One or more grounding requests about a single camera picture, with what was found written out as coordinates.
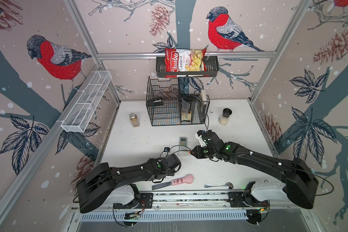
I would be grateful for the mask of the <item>white remote control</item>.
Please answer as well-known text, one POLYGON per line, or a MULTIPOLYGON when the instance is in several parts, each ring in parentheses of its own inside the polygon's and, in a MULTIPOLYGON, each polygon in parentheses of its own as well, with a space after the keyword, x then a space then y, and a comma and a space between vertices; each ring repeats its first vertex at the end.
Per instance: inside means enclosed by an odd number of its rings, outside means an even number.
POLYGON ((179 156, 186 156, 190 149, 187 147, 188 138, 187 137, 180 137, 179 138, 179 156))

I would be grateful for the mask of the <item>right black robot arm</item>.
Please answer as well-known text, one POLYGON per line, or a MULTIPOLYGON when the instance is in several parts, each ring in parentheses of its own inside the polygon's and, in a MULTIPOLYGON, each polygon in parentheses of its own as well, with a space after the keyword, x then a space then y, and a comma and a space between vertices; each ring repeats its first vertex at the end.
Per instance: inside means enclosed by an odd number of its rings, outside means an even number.
POLYGON ((217 158, 268 174, 285 184, 282 192, 292 203, 304 209, 313 208, 319 182, 302 159, 274 158, 234 142, 224 143, 211 130, 199 130, 195 137, 200 143, 190 152, 195 158, 217 158))

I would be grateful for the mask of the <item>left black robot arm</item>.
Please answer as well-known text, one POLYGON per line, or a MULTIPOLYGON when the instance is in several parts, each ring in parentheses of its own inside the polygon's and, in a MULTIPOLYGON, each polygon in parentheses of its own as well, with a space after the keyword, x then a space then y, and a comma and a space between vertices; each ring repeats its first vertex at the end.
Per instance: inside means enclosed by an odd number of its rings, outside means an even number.
POLYGON ((147 162, 130 167, 109 167, 101 163, 76 184, 80 212, 89 213, 100 207, 113 190, 140 181, 163 180, 173 177, 181 161, 175 154, 166 158, 150 158, 147 162))

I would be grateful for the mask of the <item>black lid shaker jar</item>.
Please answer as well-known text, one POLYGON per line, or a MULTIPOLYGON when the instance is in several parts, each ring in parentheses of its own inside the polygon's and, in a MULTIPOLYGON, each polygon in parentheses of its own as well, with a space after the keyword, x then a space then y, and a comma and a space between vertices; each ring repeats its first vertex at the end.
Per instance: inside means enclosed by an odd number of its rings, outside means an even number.
POLYGON ((227 125, 228 121, 229 121, 229 117, 231 116, 231 114, 232 114, 232 110, 231 109, 224 108, 223 111, 222 111, 222 115, 219 118, 220 125, 222 125, 222 126, 227 125))

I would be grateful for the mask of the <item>metal spoon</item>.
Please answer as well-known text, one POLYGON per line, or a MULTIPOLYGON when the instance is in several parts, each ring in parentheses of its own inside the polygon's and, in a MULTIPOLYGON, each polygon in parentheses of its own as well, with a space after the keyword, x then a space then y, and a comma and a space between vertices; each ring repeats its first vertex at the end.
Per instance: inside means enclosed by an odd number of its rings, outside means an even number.
POLYGON ((215 187, 225 187, 226 189, 233 189, 234 185, 231 182, 227 182, 223 185, 210 185, 210 184, 205 184, 205 188, 215 188, 215 187))

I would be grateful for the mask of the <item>brown spice jar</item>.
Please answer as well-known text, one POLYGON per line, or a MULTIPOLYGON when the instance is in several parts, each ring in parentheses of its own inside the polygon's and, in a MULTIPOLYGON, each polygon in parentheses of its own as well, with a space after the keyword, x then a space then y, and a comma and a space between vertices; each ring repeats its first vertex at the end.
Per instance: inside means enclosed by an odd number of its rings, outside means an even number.
POLYGON ((130 113, 129 117, 130 117, 131 125, 133 127, 139 127, 140 124, 139 124, 138 116, 135 113, 130 113))

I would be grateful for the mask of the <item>black stapler in basket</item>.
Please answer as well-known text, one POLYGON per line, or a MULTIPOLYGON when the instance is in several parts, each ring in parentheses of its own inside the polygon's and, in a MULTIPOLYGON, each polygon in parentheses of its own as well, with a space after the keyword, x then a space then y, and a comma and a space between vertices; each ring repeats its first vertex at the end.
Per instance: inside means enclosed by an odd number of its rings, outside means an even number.
POLYGON ((152 106, 163 106, 164 103, 162 101, 162 98, 155 98, 147 101, 147 106, 152 107, 152 106))

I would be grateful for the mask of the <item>red cassava chips bag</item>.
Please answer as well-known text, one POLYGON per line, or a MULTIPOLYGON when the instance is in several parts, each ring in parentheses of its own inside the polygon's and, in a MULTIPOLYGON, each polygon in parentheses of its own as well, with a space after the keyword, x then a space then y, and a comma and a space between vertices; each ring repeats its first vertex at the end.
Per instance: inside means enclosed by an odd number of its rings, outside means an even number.
POLYGON ((203 72, 207 71, 204 63, 206 48, 195 49, 165 49, 165 71, 175 72, 203 72))

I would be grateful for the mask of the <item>pink handled knife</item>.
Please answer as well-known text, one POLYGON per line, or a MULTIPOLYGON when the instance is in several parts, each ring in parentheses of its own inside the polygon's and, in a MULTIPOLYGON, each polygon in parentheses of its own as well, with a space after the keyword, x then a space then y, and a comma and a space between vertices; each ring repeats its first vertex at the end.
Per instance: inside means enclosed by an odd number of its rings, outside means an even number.
POLYGON ((152 186, 152 190, 162 189, 162 188, 165 188, 167 186, 177 186, 177 185, 181 185, 181 184, 192 184, 193 181, 194 181, 193 175, 189 174, 185 177, 178 178, 178 179, 172 180, 170 182, 155 184, 152 186))

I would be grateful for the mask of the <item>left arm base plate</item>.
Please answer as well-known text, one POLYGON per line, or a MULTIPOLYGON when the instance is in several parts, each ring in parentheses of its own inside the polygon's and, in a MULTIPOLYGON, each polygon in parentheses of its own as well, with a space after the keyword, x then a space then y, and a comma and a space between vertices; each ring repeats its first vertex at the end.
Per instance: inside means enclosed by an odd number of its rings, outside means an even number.
POLYGON ((114 209, 151 209, 153 204, 153 193, 140 193, 126 205, 113 204, 114 209))

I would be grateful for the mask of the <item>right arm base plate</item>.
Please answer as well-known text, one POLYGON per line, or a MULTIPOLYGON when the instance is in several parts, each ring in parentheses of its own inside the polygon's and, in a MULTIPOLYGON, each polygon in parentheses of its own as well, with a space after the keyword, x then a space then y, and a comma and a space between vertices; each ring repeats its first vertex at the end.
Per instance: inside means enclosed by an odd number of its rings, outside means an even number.
POLYGON ((233 208, 244 208, 244 207, 261 207, 269 208, 269 201, 259 201, 249 193, 243 193, 241 191, 228 192, 228 202, 233 208))

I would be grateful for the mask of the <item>black wall shelf basket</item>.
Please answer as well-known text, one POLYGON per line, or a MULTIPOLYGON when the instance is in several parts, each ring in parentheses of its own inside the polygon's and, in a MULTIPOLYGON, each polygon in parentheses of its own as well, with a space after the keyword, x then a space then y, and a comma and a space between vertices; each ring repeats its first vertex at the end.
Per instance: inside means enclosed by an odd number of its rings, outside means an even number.
POLYGON ((217 56, 210 56, 204 58, 204 71, 195 72, 167 72, 164 57, 157 57, 156 59, 156 72, 159 78, 171 78, 171 77, 216 77, 219 71, 219 64, 217 56))

